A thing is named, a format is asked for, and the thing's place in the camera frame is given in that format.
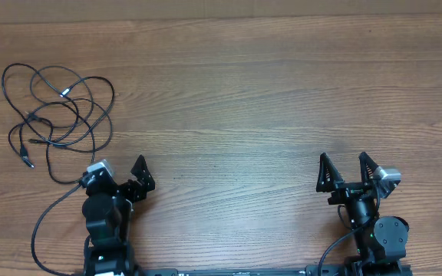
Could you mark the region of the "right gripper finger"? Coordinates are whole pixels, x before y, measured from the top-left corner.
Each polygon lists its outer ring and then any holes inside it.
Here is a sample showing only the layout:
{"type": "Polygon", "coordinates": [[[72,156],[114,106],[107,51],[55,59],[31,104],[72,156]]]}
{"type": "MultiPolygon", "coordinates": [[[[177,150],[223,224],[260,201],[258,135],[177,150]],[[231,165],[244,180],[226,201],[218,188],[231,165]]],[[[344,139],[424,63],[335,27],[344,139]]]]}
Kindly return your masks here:
{"type": "Polygon", "coordinates": [[[366,153],[359,155],[361,181],[369,182],[373,178],[374,171],[378,168],[378,164],[366,153]]]}
{"type": "Polygon", "coordinates": [[[339,189],[344,183],[345,181],[327,153],[322,153],[319,160],[316,192],[333,192],[339,189]]]}

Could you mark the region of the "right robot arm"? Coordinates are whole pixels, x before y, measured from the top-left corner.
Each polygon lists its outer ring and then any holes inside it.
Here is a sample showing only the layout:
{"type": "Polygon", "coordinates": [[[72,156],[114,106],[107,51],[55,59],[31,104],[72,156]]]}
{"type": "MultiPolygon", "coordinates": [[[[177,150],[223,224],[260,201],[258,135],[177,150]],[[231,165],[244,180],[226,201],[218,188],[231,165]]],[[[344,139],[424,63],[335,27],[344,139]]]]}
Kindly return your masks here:
{"type": "Polygon", "coordinates": [[[349,233],[330,244],[320,257],[315,275],[412,275],[406,257],[409,224],[398,216],[382,216],[381,201],[400,184],[401,173],[394,167],[378,165],[366,152],[359,157],[361,180],[346,182],[327,153],[319,157],[317,192],[327,192],[329,205],[345,209],[349,233]],[[343,241],[353,238],[358,253],[341,265],[325,265],[329,253],[343,241]]]}

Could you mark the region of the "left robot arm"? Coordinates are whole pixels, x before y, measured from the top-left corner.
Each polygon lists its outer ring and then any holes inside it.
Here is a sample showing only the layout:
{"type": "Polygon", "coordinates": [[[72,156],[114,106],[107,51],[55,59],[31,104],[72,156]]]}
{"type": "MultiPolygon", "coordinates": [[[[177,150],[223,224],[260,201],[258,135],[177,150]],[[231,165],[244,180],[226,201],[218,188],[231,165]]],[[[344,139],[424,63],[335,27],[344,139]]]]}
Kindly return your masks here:
{"type": "Polygon", "coordinates": [[[82,205],[89,234],[84,250],[85,275],[145,274],[129,240],[130,221],[134,204],[155,190],[155,181],[142,155],[130,173],[133,179],[117,184],[110,164],[104,159],[90,165],[79,181],[87,195],[82,205]]]}

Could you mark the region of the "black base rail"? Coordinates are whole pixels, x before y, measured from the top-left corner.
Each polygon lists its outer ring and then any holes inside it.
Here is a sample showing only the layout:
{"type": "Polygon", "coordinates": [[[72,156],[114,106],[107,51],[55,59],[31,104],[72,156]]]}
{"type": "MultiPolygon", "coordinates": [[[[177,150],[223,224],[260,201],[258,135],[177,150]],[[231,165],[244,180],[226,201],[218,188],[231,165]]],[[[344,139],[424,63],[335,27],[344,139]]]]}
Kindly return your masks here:
{"type": "Polygon", "coordinates": [[[343,276],[343,275],[406,275],[411,276],[413,272],[410,266],[403,266],[401,270],[395,268],[379,268],[375,271],[364,270],[360,274],[352,274],[345,271],[345,266],[337,264],[323,265],[321,274],[318,274],[318,265],[307,265],[304,268],[264,268],[252,270],[193,270],[178,271],[177,269],[140,269],[139,272],[133,274],[125,274],[123,272],[104,272],[96,275],[103,276],[343,276]]]}

